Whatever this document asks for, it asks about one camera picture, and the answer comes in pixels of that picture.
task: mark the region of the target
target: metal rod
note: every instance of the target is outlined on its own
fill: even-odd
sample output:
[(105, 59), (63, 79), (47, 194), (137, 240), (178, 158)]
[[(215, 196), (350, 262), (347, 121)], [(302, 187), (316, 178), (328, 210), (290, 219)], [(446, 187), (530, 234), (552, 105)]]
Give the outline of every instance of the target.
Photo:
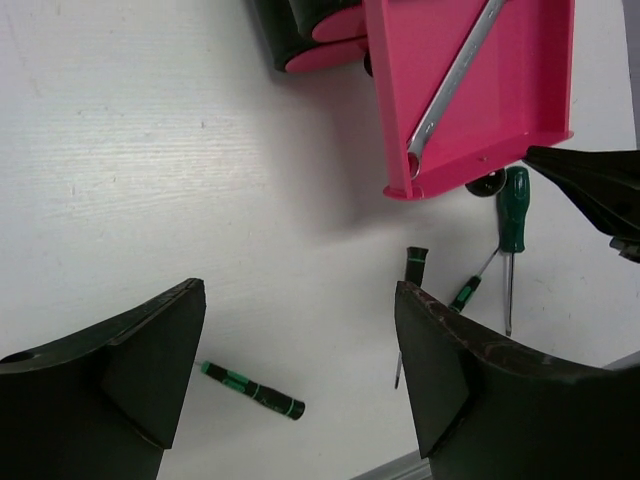
[(496, 258), (496, 255), (498, 254), (499, 251), (500, 251), (500, 247), (496, 248), (496, 251), (491, 254), (489, 259), (484, 263), (484, 265), (476, 275), (477, 277), (481, 277), (484, 274), (484, 272), (487, 271), (487, 268), (489, 268), (489, 265), (491, 265), (491, 262), (493, 262), (493, 259)]
[(400, 385), (400, 373), (402, 372), (402, 352), (398, 352), (398, 365), (396, 365), (396, 383), (393, 388), (396, 390)]
[(506, 334), (511, 337), (513, 332), (513, 272), (516, 265), (516, 255), (509, 256), (509, 283), (507, 286), (507, 311), (506, 311)]
[(413, 131), (407, 147), (409, 158), (412, 159), (416, 165), (415, 170), (412, 172), (413, 178), (416, 178), (420, 174), (420, 162), (422, 161), (424, 149), (427, 143), (429, 143), (429, 140), (431, 140), (438, 123), (440, 123), (444, 112), (451, 103), (462, 79), (469, 71), (469, 67), (471, 67), (473, 60), (478, 54), (478, 50), (480, 50), (480, 47), (487, 39), (505, 3), (506, 0), (487, 1), (487, 4), (467, 35), (458, 55), (451, 64), (451, 67), (449, 67), (440, 87), (438, 87), (433, 100), (431, 100), (418, 126)]

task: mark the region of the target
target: screwdriver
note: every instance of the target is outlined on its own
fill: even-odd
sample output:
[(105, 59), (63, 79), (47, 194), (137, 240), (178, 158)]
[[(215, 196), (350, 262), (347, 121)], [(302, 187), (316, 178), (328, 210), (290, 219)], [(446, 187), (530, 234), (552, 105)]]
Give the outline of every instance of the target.
[(505, 330), (507, 337), (513, 330), (513, 277), (516, 253), (524, 252), (524, 226), (529, 204), (531, 185), (529, 171), (524, 167), (507, 169), (507, 184), (498, 194), (498, 216), (500, 221), (500, 250), (508, 254), (507, 305)]
[[(421, 287), (424, 277), (424, 267), (427, 263), (429, 250), (420, 247), (407, 248), (407, 263), (404, 267), (404, 280)], [(400, 385), (400, 374), (402, 373), (402, 352), (398, 352), (398, 364), (396, 365), (396, 381), (394, 388), (397, 390)]]
[(499, 251), (500, 247), (496, 248), (496, 250), (484, 263), (480, 271), (476, 275), (471, 277), (465, 284), (465, 286), (462, 287), (462, 290), (460, 290), (458, 295), (456, 295), (455, 300), (449, 305), (449, 310), (453, 310), (456, 313), (462, 313), (462, 310), (464, 310), (464, 307), (469, 304), (469, 302), (473, 298), (473, 294), (476, 293), (476, 290), (480, 286), (480, 283), (482, 282), (482, 275), (487, 270), (487, 268), (489, 268), (489, 265), (491, 265), (491, 262), (494, 258), (496, 258), (496, 255), (498, 255)]
[(273, 388), (252, 382), (239, 373), (227, 370), (226, 368), (220, 367), (219, 365), (215, 365), (211, 362), (203, 362), (202, 364), (196, 363), (196, 365), (200, 366), (200, 371), (208, 377), (219, 381), (236, 392), (246, 395), (263, 407), (280, 413), (285, 417), (289, 417), (292, 420), (298, 420), (304, 413), (304, 402), (296, 400), (289, 395), (285, 395)]

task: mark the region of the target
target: screwdriver handle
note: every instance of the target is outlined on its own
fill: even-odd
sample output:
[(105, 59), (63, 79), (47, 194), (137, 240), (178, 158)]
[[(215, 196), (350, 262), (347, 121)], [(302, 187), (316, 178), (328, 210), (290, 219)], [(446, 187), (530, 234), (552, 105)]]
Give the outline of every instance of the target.
[(462, 313), (464, 307), (466, 307), (473, 298), (473, 294), (478, 290), (480, 282), (482, 282), (480, 275), (474, 275), (471, 277), (462, 290), (460, 290), (456, 299), (451, 302), (449, 310), (453, 310), (456, 313)]
[(292, 420), (298, 420), (304, 413), (304, 402), (280, 393), (273, 388), (252, 382), (239, 373), (227, 370), (211, 362), (204, 362), (201, 371), (208, 377), (218, 380), (226, 387), (255, 400), (263, 407), (273, 410), (285, 417), (289, 417)]
[(525, 217), (531, 203), (529, 171), (524, 167), (507, 169), (507, 184), (498, 195), (500, 250), (524, 252)]
[(407, 248), (407, 265), (404, 269), (404, 280), (406, 282), (411, 282), (418, 287), (422, 286), (428, 254), (429, 250), (426, 248)]

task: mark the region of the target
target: black plastic part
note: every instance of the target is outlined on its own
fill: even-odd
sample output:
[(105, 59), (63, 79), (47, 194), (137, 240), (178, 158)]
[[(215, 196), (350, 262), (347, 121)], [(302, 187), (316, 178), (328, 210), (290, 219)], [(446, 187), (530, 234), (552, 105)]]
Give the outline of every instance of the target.
[(640, 243), (640, 152), (531, 147), (525, 163), (558, 185), (598, 230), (618, 240), (615, 245), (629, 245), (619, 250), (636, 261), (632, 251)]
[(362, 5), (362, 0), (289, 0), (289, 2), (298, 31), (306, 38), (312, 38), (313, 29), (331, 15)]
[(286, 72), (291, 60), (320, 45), (300, 35), (289, 0), (254, 0), (253, 3), (276, 70)]
[(620, 256), (622, 258), (626, 258), (627, 260), (640, 263), (640, 243), (632, 242), (628, 240), (622, 240), (620, 238), (614, 238), (609, 243), (609, 246), (615, 250), (620, 252)]
[(411, 282), (419, 287), (422, 285), (428, 254), (429, 250), (426, 248), (407, 248), (407, 264), (404, 270), (405, 281)]
[(603, 370), (532, 350), (408, 282), (395, 319), (434, 480), (637, 477), (639, 366)]
[(476, 197), (487, 198), (493, 197), (502, 191), (507, 183), (507, 172), (504, 168), (486, 175), (471, 183), (467, 183), (466, 187), (470, 193)]
[(0, 362), (0, 460), (20, 480), (153, 480), (204, 321), (201, 280)]

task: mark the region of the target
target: screwdriver shaft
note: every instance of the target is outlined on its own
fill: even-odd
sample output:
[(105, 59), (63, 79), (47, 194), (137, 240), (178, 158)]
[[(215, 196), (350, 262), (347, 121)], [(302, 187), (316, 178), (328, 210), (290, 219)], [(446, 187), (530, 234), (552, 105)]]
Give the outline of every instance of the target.
[(402, 373), (402, 352), (398, 352), (398, 365), (396, 366), (396, 383), (394, 388), (397, 390), (400, 385), (400, 374)]
[(484, 272), (487, 271), (487, 268), (489, 268), (489, 265), (491, 265), (491, 262), (493, 262), (493, 259), (496, 258), (496, 255), (498, 254), (499, 251), (500, 251), (500, 247), (498, 246), (495, 252), (493, 252), (491, 256), (487, 259), (487, 261), (484, 263), (484, 265), (482, 266), (482, 268), (480, 269), (480, 271), (476, 276), (481, 277), (482, 275), (484, 275)]
[(513, 332), (513, 277), (514, 277), (514, 270), (515, 270), (515, 264), (516, 264), (516, 255), (514, 253), (512, 253), (511, 255), (509, 255), (509, 281), (507, 283), (507, 308), (505, 311), (506, 314), (506, 325), (505, 325), (505, 331), (507, 334), (507, 337), (511, 337), (511, 333)]

